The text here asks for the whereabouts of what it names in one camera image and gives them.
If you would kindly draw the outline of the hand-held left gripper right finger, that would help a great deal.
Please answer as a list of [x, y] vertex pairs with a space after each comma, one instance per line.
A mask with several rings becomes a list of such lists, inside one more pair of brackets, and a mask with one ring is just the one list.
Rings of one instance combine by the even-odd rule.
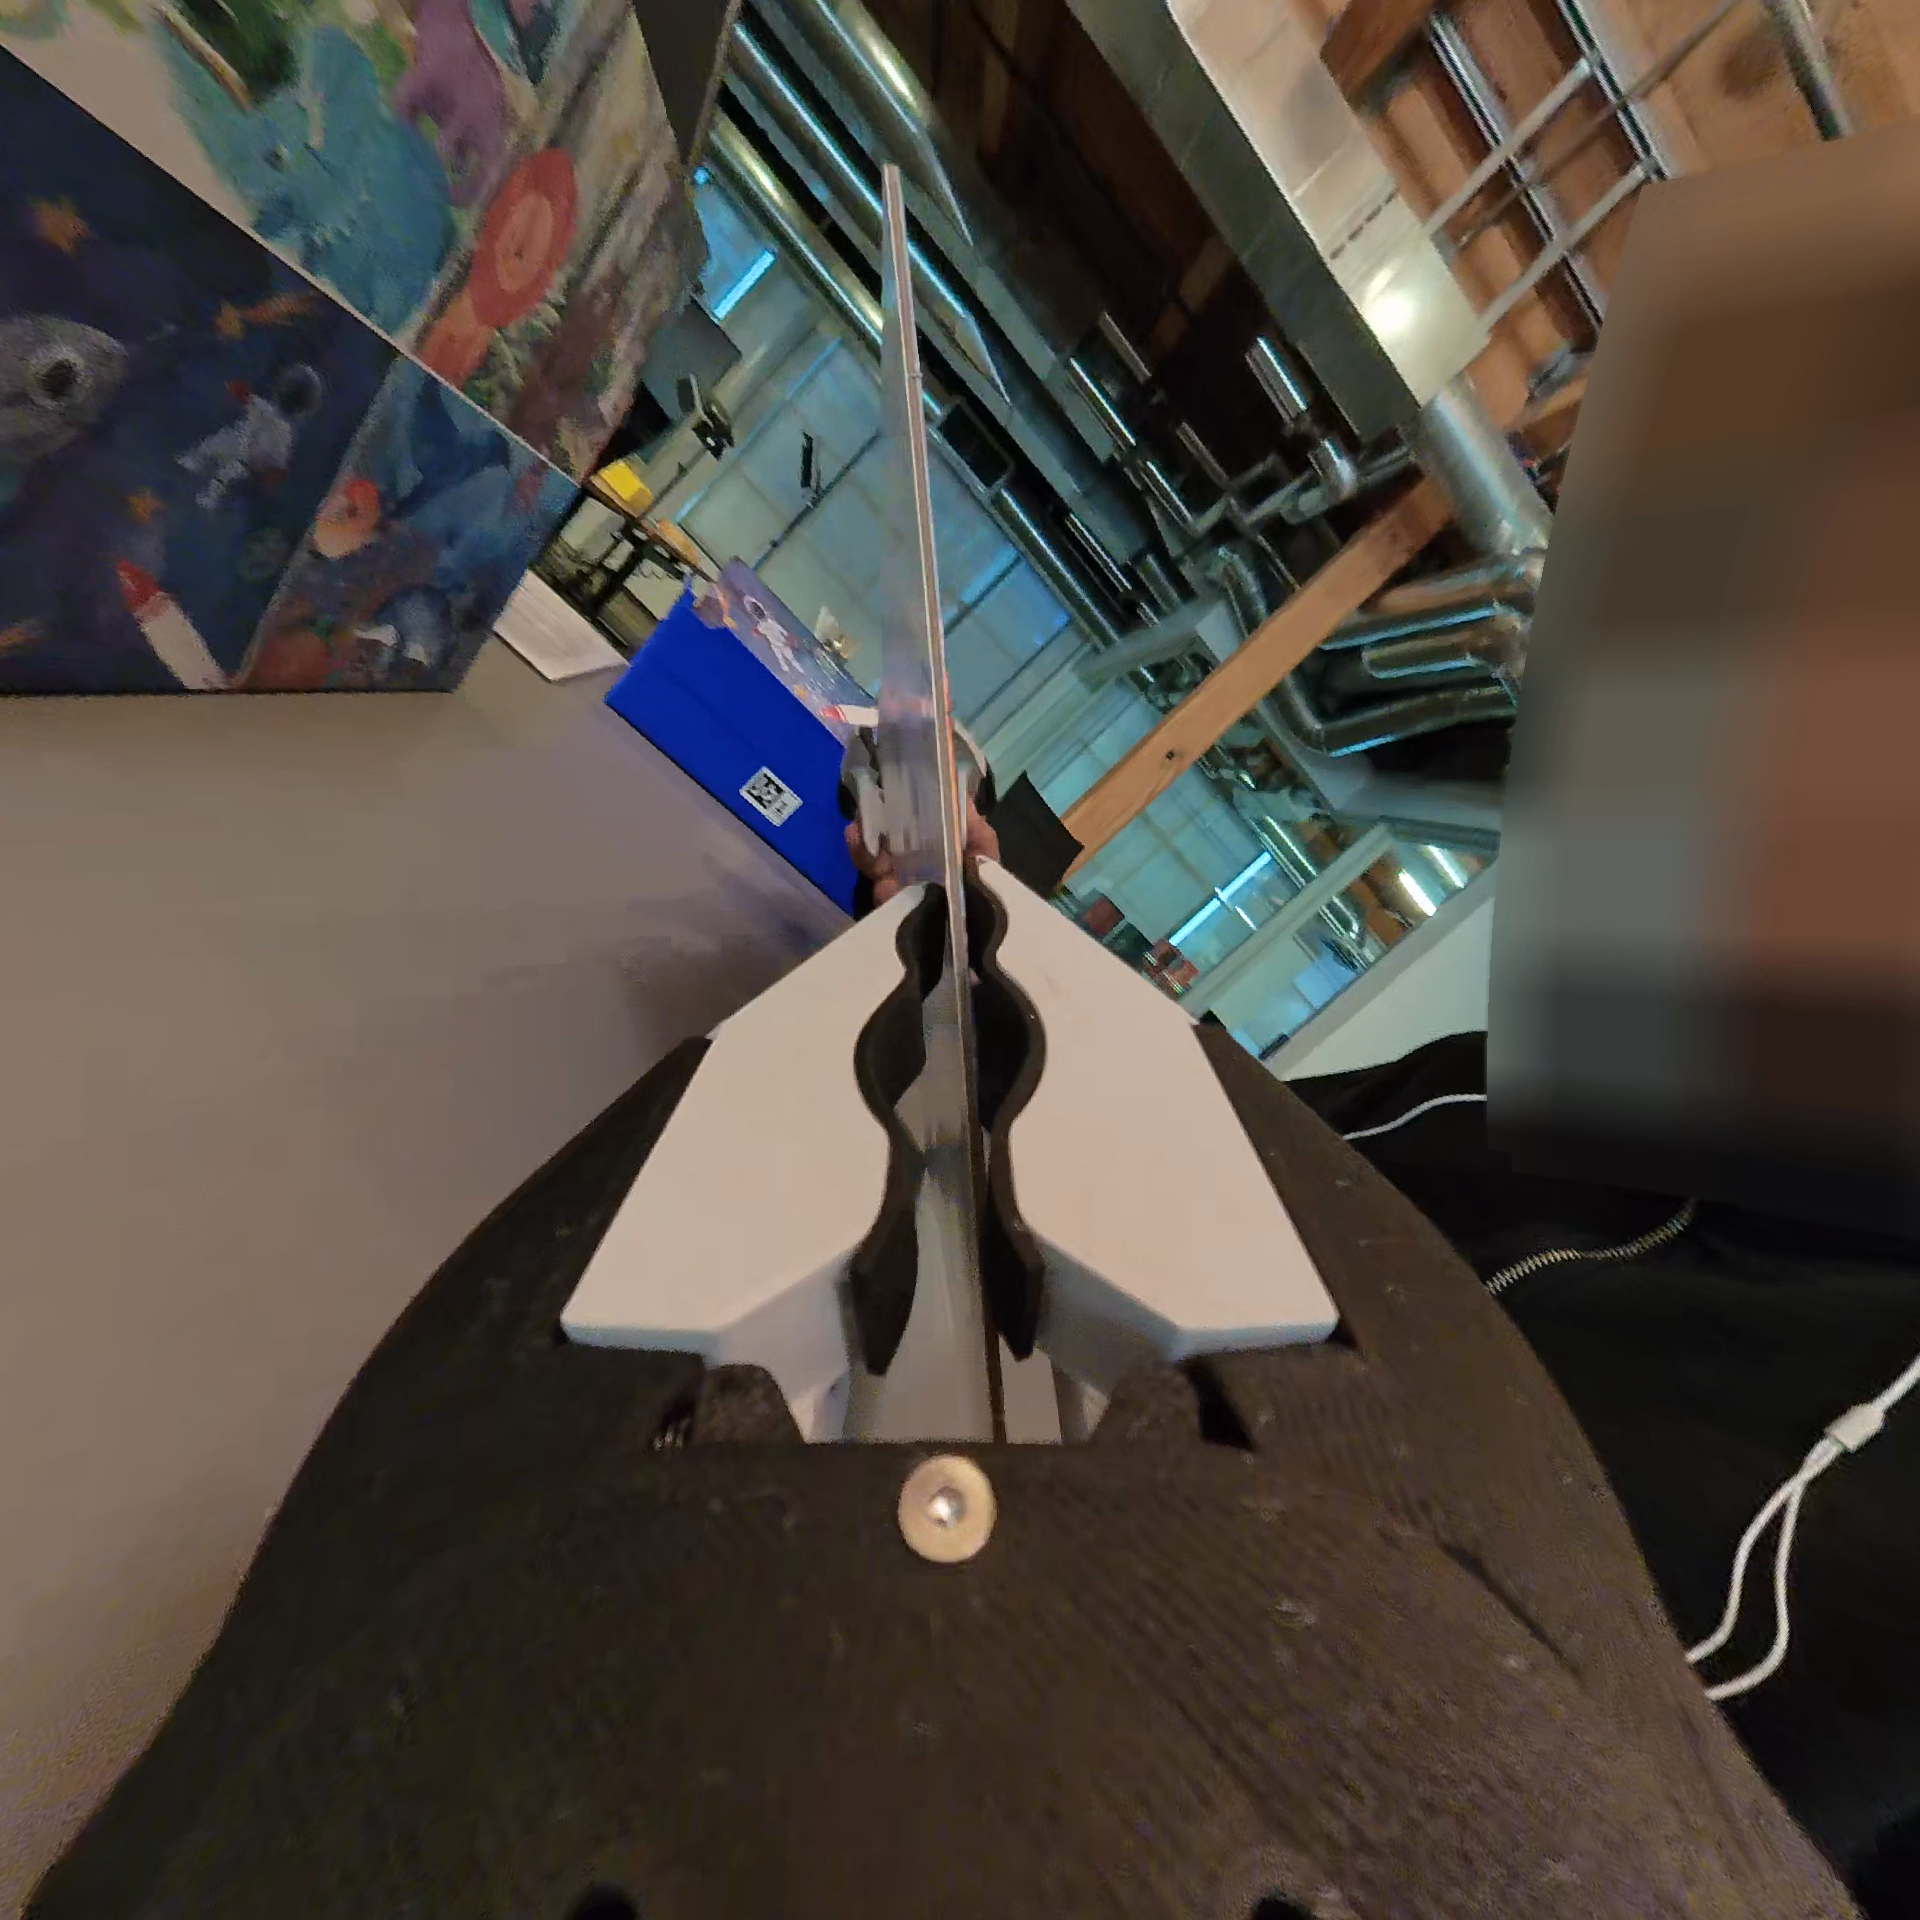
[[1057, 1375], [1107, 1402], [1144, 1368], [1329, 1341], [1339, 1308], [1203, 1049], [1217, 1031], [1001, 864], [976, 873], [1039, 1021], [1004, 1141]]

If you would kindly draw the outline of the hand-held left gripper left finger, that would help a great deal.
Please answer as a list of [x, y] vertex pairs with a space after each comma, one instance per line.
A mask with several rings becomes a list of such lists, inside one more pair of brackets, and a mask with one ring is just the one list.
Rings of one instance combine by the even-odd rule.
[[920, 1277], [925, 998], [946, 899], [916, 884], [694, 1046], [563, 1331], [576, 1346], [759, 1368], [811, 1442], [898, 1350]]

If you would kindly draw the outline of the assembled sea jigsaw puzzle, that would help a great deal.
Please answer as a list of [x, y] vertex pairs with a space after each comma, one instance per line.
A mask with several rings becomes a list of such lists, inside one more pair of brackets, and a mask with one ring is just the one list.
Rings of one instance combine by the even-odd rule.
[[885, 1375], [880, 1433], [1001, 1437], [996, 1336], [978, 1275], [978, 1130], [963, 905], [967, 794], [943, 662], [925, 378], [898, 167], [882, 167], [882, 667], [885, 848], [915, 894], [925, 1065], [902, 1112], [920, 1147], [920, 1277]]

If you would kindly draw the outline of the person's right hand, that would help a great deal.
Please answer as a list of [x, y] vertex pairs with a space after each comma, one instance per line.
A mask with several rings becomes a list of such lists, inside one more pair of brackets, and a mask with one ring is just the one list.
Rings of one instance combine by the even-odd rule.
[[[868, 844], [860, 819], [845, 824], [845, 839], [855, 866], [852, 918], [860, 921], [898, 894], [898, 873], [893, 854], [885, 844]], [[991, 819], [974, 802], [969, 802], [963, 819], [963, 854], [969, 858], [1001, 854]]]

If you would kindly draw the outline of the blue plastic bin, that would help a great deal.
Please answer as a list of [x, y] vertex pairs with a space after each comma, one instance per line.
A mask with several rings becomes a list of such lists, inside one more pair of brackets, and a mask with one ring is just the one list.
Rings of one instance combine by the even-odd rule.
[[852, 914], [838, 789], [855, 732], [822, 724], [721, 627], [717, 582], [657, 619], [606, 705]]

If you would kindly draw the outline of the space themed puzzle board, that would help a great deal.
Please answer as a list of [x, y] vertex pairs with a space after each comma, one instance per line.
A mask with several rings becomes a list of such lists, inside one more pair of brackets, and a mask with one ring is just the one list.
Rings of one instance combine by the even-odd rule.
[[850, 734], [877, 724], [877, 698], [740, 559], [717, 582], [721, 627], [822, 724]]

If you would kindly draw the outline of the wooden beam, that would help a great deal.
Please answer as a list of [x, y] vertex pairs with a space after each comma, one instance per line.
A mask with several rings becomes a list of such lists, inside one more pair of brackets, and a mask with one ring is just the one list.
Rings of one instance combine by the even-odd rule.
[[1335, 627], [1389, 587], [1453, 522], [1453, 497], [1433, 476], [1409, 486], [1269, 614], [1222, 667], [1134, 743], [1063, 814], [1076, 875], [1148, 804], [1270, 694]]

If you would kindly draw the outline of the instruction sheet in plastic sleeve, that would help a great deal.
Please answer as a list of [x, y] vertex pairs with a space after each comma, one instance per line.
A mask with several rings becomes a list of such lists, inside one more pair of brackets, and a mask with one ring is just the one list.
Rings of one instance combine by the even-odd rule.
[[612, 638], [535, 571], [519, 578], [493, 633], [544, 683], [606, 679], [629, 667]]

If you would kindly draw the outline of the illustrated puzzle box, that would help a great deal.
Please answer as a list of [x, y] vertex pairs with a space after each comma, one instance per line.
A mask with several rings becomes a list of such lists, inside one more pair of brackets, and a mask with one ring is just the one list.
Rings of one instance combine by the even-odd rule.
[[705, 261], [641, 8], [3, 39], [6, 697], [454, 688]]

